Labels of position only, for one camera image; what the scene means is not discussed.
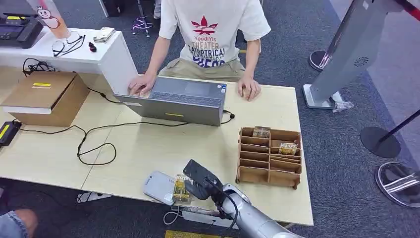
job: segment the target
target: light wood tabletop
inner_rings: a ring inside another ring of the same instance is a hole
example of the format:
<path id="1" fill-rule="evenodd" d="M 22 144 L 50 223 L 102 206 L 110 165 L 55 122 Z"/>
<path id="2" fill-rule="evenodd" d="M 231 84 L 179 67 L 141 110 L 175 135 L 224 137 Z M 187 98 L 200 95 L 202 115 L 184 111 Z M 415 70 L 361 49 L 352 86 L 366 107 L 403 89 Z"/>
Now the light wood tabletop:
<path id="1" fill-rule="evenodd" d="M 0 101 L 6 98 L 21 72 L 9 67 L 0 68 Z M 113 124 L 124 106 L 107 102 L 99 94 L 91 92 L 73 121 L 73 125 L 88 130 L 93 127 Z M 0 126 L 14 117 L 0 109 Z M 58 131 L 63 127 L 29 126 L 23 129 Z M 110 129 L 92 132 L 82 151 L 104 143 Z M 82 164 L 77 158 L 77 147 L 83 132 L 72 128 L 69 131 L 47 135 L 20 131 L 9 146 L 0 149 L 0 177 L 80 189 L 92 166 Z M 99 150 L 83 156 L 87 163 L 93 163 Z"/>
<path id="2" fill-rule="evenodd" d="M 239 129 L 244 126 L 268 126 L 300 131 L 294 88 L 262 86 L 261 95 L 252 102 L 238 97 L 236 84 L 227 83 L 225 107 L 235 119 L 220 127 L 189 124 L 180 127 L 131 125 L 113 128 L 107 142 L 116 146 L 116 160 L 107 166 L 93 167 L 82 189 L 121 197 L 154 201 L 143 194 L 143 184 L 153 171 L 175 177 L 182 174 L 190 159 L 206 167 L 222 181 L 238 186 L 252 204 L 271 218 L 293 224 L 314 224 L 305 159 L 297 190 L 253 183 L 235 183 Z M 177 124 L 174 121 L 141 118 L 128 107 L 122 109 L 116 123 L 150 121 Z M 104 148 L 96 163 L 113 157 L 113 149 Z M 214 210 L 211 199 L 195 199 L 191 207 Z"/>

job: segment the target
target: round base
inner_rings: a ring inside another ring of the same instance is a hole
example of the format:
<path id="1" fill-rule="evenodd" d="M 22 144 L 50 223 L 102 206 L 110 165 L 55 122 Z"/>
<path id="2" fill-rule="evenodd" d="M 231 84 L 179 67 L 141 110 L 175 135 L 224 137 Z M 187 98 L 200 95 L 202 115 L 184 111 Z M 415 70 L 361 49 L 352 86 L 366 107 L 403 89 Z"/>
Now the round base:
<path id="1" fill-rule="evenodd" d="M 309 55 L 308 62 L 312 68 L 318 70 L 319 72 L 323 71 L 324 68 L 319 67 L 321 64 L 322 58 L 324 58 L 326 51 L 315 51 Z"/>
<path id="2" fill-rule="evenodd" d="M 373 154 L 382 158 L 395 158 L 401 151 L 400 142 L 394 135 L 382 143 L 378 143 L 379 139 L 388 133 L 379 127 L 366 127 L 360 132 L 360 140 L 362 144 Z"/>
<path id="3" fill-rule="evenodd" d="M 381 191 L 393 202 L 405 207 L 420 207 L 420 185 L 414 185 L 398 192 L 389 192 L 385 186 L 395 180 L 412 175 L 415 171 L 401 163 L 388 162 L 381 165 L 375 176 Z"/>

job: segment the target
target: yellow tag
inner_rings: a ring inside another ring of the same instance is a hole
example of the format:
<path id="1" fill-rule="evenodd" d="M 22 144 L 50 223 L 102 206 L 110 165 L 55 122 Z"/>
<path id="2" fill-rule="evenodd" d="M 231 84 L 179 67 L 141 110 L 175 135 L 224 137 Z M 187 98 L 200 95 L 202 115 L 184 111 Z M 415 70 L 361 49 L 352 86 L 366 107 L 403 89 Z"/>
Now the yellow tag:
<path id="1" fill-rule="evenodd" d="M 204 234 L 197 234 L 197 233 L 190 233 L 190 232 L 177 232 L 167 230 L 165 233 L 165 238 L 219 238 L 220 236 L 211 236 L 211 235 L 204 235 Z"/>
<path id="2" fill-rule="evenodd" d="M 8 20 L 20 20 L 20 18 L 25 19 L 24 16 L 18 17 L 18 16 L 8 16 L 7 19 Z"/>
<path id="3" fill-rule="evenodd" d="M 176 116 L 176 117 L 183 117 L 184 116 L 184 115 L 173 114 L 173 113 L 165 113 L 165 115 L 168 115 L 168 116 Z"/>
<path id="4" fill-rule="evenodd" d="M 50 87 L 51 84 L 49 83 L 34 83 L 34 86 L 41 86 L 41 87 Z"/>
<path id="5" fill-rule="evenodd" d="M 6 133 L 7 129 L 9 128 L 9 125 L 6 125 L 4 127 L 4 129 L 0 132 L 0 139 L 4 136 L 4 134 Z"/>

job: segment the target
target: speaker grille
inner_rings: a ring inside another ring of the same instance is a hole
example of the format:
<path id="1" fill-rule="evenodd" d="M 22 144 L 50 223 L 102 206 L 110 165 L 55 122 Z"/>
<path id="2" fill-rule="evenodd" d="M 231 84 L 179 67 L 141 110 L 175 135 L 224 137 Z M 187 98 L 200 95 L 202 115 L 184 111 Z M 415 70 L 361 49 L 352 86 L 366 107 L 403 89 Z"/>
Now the speaker grille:
<path id="1" fill-rule="evenodd" d="M 360 57 L 360 58 L 356 59 L 356 60 L 353 62 L 353 65 L 354 65 L 355 67 L 362 67 L 363 65 L 367 64 L 368 62 L 369 62 L 369 58 L 368 58 L 368 57 L 366 57 L 366 56 L 362 56 L 362 57 Z"/>

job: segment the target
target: knee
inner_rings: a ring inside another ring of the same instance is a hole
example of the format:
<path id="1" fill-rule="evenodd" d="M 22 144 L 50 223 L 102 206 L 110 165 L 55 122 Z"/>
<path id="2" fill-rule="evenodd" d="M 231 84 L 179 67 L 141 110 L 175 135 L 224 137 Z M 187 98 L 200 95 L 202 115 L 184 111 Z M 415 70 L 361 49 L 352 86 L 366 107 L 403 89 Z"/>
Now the knee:
<path id="1" fill-rule="evenodd" d="M 29 209 L 21 209 L 14 212 L 22 220 L 23 224 L 25 224 L 29 237 L 33 237 L 35 229 L 38 226 L 38 217 L 35 212 Z"/>

